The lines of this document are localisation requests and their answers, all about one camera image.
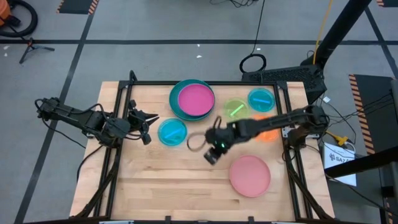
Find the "gray floor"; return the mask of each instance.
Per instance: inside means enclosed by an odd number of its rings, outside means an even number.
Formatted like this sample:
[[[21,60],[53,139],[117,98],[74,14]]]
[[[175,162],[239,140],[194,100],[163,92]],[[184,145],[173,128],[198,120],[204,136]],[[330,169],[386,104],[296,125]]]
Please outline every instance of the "gray floor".
[[[36,39],[79,40],[86,24],[85,15],[56,14],[53,0],[27,0],[39,14]],[[333,3],[324,35],[346,1]],[[259,33],[261,40],[315,40],[328,1],[267,0]],[[375,2],[370,10],[386,40],[398,40],[394,21],[398,9],[384,9]],[[100,0],[88,40],[171,40],[171,39],[253,39],[261,5],[234,8],[230,3],[212,6],[203,0]],[[26,17],[23,10],[17,11]],[[377,40],[363,14],[345,40]],[[0,222],[13,223],[39,156],[47,128],[36,118],[36,98],[59,96],[68,75],[77,45],[50,45],[55,52],[37,51],[23,65],[19,58],[25,48],[19,44],[0,44],[0,99],[3,108],[3,142],[0,157]],[[267,57],[267,68],[298,65],[313,45],[258,45]],[[127,79],[133,69],[140,80],[240,80],[238,65],[252,50],[243,44],[185,45],[84,45],[66,104],[86,108],[96,102],[101,82]],[[389,46],[398,59],[398,46]],[[245,65],[254,70],[260,62]],[[341,45],[325,67],[326,93],[341,114],[355,110],[348,74],[393,77],[379,45]],[[327,112],[332,110],[324,106]],[[357,148],[365,154],[359,122],[350,119],[356,130]],[[74,128],[58,124],[82,144],[84,136]],[[346,124],[331,129],[353,137]],[[55,134],[24,221],[67,218],[75,191],[77,166],[83,150]],[[342,220],[378,223],[379,211],[351,202],[332,192],[336,216]]]

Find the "wooden tabletop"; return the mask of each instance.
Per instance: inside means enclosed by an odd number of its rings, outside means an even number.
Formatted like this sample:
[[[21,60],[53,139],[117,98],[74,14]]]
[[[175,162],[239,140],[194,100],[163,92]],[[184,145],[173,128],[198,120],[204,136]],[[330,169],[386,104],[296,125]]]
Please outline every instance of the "wooden tabletop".
[[[106,111],[113,110],[117,87],[118,82],[102,84],[98,102]],[[132,88],[131,99],[136,101],[137,109],[157,113],[160,119],[150,126],[152,142],[149,145],[144,146],[142,141],[124,140],[111,218],[164,220],[165,216],[170,215],[172,220],[246,221],[248,216],[254,216],[256,221],[294,221],[289,181],[281,156],[281,137],[271,142],[252,139],[234,145],[215,166],[203,158],[208,147],[200,152],[189,151],[185,142],[176,147],[167,147],[159,141],[157,130],[163,121],[175,117],[168,104],[172,87],[136,85]],[[203,121],[185,122],[188,133],[204,132],[213,125],[218,115],[222,116],[222,125],[225,125],[229,121],[223,111],[226,100],[234,97],[246,99],[248,93],[257,87],[212,86],[216,96],[213,112]],[[288,88],[292,109],[307,105],[302,83],[288,83]],[[276,115],[277,111],[276,108],[267,113],[251,111],[251,116],[255,114]],[[193,140],[192,144],[195,144],[203,139]],[[318,148],[316,140],[307,140],[307,144]],[[88,140],[85,156],[97,147],[96,140]],[[70,215],[80,212],[98,188],[104,152],[104,149],[97,152],[81,168]],[[319,153],[310,148],[302,149],[301,153],[309,191],[323,209],[334,217]],[[247,154],[260,157],[271,170],[268,191],[258,198],[238,194],[229,182],[228,169],[231,163]],[[298,188],[297,194],[301,216],[305,217],[302,194]],[[104,193],[102,215],[107,199],[108,191]]]

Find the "yellow cable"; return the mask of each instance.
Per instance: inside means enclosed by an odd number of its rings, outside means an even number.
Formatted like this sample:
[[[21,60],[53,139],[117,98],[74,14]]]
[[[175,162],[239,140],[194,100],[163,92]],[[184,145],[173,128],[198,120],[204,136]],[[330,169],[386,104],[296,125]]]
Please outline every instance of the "yellow cable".
[[[325,26],[326,20],[328,19],[328,16],[329,16],[329,12],[330,12],[331,4],[332,4],[332,3],[333,3],[333,0],[330,0],[330,1],[329,1],[328,10],[327,10],[325,16],[323,17],[321,29],[320,29],[319,34],[318,34],[317,43],[315,44],[315,50],[313,51],[313,59],[312,59],[312,64],[313,64],[313,65],[315,65],[315,58],[317,57],[317,50],[318,50],[319,40],[321,39],[321,35],[322,35],[322,32],[323,32],[323,27]]]

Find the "teal bowl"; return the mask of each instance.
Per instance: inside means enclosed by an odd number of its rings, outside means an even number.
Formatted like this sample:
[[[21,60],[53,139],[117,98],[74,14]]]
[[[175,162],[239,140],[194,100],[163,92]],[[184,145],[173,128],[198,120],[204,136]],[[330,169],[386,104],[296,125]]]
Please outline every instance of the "teal bowl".
[[[191,84],[202,84],[207,86],[212,92],[213,90],[211,89],[211,87],[209,85],[207,85],[207,83],[200,81],[200,80],[194,80],[194,79],[190,79],[190,80],[184,80],[184,81],[180,81],[179,83],[177,83],[172,91],[170,92],[170,96],[169,96],[169,103],[170,103],[170,107],[172,108],[173,113],[178,116],[179,118],[185,120],[185,121],[199,121],[203,118],[206,118],[211,111],[213,110],[214,106],[211,108],[211,110],[207,113],[204,114],[202,116],[191,116],[189,114],[186,114],[184,111],[181,110],[181,108],[178,105],[178,95],[180,94],[180,91],[185,88],[187,85],[191,85]]]

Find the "pink plate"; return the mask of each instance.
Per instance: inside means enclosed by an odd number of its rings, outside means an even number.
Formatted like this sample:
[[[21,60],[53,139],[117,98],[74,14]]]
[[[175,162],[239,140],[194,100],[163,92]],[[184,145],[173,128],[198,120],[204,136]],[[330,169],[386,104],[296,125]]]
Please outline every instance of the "pink plate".
[[[258,197],[267,191],[271,173],[267,164],[256,156],[241,156],[229,168],[233,188],[246,197]]]
[[[186,114],[201,116],[207,114],[212,109],[214,94],[205,85],[187,85],[178,94],[178,105]]]

